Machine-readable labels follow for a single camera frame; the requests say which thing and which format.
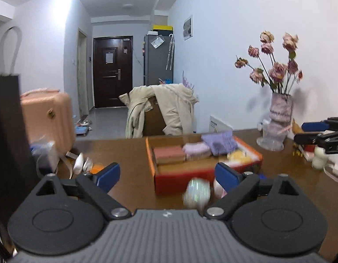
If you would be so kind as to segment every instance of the floor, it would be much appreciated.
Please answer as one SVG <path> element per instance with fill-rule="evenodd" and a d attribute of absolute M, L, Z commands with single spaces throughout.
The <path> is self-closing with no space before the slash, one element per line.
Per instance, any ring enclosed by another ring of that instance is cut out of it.
<path fill-rule="evenodd" d="M 76 140 L 123 139 L 127 119 L 127 107 L 92 109 L 86 118 L 91 121 L 92 130 Z"/>

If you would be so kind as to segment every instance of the refrigerator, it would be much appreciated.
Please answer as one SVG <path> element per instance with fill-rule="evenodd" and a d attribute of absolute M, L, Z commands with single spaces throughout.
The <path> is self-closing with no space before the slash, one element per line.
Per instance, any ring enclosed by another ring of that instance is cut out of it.
<path fill-rule="evenodd" d="M 169 79 L 173 82 L 173 69 L 170 70 L 170 62 L 168 70 L 166 70 L 166 63 L 169 54 L 169 45 L 171 37 L 161 36 L 164 42 L 158 47 L 154 48 L 152 41 L 157 39 L 155 35 L 146 35 L 144 39 L 144 84 L 146 86 L 159 85 L 159 79 L 163 81 Z"/>

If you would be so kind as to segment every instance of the open box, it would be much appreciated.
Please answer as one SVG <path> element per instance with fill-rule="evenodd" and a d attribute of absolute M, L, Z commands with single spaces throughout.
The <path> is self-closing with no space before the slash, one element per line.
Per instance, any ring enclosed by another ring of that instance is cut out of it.
<path fill-rule="evenodd" d="M 231 166 L 239 173 L 252 171 L 257 173 L 260 169 L 263 157 L 251 148 L 241 139 L 235 137 L 240 149 L 250 156 L 253 162 Z M 184 146 L 186 143 L 201 142 L 200 134 L 182 135 L 182 136 L 153 136 L 146 138 L 146 148 L 149 167 L 154 178 L 154 186 L 156 195 L 168 195 L 174 193 L 184 193 L 187 185 L 192 178 L 201 178 L 213 183 L 215 175 L 215 166 L 218 162 L 224 162 L 228 165 L 227 159 L 223 161 L 223 157 L 210 156 L 206 159 L 190 160 L 185 162 L 156 164 L 153 149 L 165 146 Z"/>

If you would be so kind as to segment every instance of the black circular cover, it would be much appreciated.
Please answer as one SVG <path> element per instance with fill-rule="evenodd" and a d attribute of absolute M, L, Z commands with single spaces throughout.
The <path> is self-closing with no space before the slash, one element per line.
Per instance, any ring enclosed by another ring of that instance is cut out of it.
<path fill-rule="evenodd" d="M 93 242 L 103 229 L 102 214 L 88 203 L 54 195 L 19 210 L 8 224 L 9 235 L 20 250 L 37 255 L 64 255 Z"/>
<path fill-rule="evenodd" d="M 284 195 L 243 205 L 232 217 L 232 229 L 244 245 L 258 253 L 292 257 L 319 248 L 327 223 L 308 201 Z"/>

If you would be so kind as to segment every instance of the flower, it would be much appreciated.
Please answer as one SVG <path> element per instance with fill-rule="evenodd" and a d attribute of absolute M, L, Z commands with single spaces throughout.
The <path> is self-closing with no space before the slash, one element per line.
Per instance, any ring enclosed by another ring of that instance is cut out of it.
<path fill-rule="evenodd" d="M 259 48 L 252 47 L 251 45 L 248 48 L 248 54 L 251 57 L 259 57 Z"/>
<path fill-rule="evenodd" d="M 286 64 L 275 62 L 274 67 L 269 70 L 270 78 L 276 83 L 282 82 L 286 75 L 287 68 Z"/>
<path fill-rule="evenodd" d="M 263 31 L 260 35 L 260 41 L 262 43 L 270 43 L 275 39 L 274 35 L 269 31 Z"/>
<path fill-rule="evenodd" d="M 294 74 L 298 71 L 298 64 L 295 62 L 294 59 L 291 59 L 288 62 L 288 71 L 290 74 Z"/>
<path fill-rule="evenodd" d="M 248 60 L 242 59 L 241 57 L 235 62 L 236 68 L 242 68 L 248 64 Z"/>
<path fill-rule="evenodd" d="M 300 70 L 298 75 L 297 75 L 297 78 L 296 78 L 296 81 L 297 83 L 299 84 L 299 82 L 303 79 L 303 72 Z"/>
<path fill-rule="evenodd" d="M 261 68 L 255 68 L 249 77 L 254 83 L 259 84 L 259 82 L 263 82 L 264 80 L 263 70 Z"/>
<path fill-rule="evenodd" d="M 283 47 L 287 49 L 289 52 L 295 51 L 297 47 L 297 43 L 299 41 L 298 35 L 292 36 L 289 33 L 285 33 L 283 36 Z"/>
<path fill-rule="evenodd" d="M 271 43 L 263 43 L 261 45 L 261 52 L 264 52 L 265 54 L 271 54 L 274 52 L 274 48 L 272 47 Z"/>

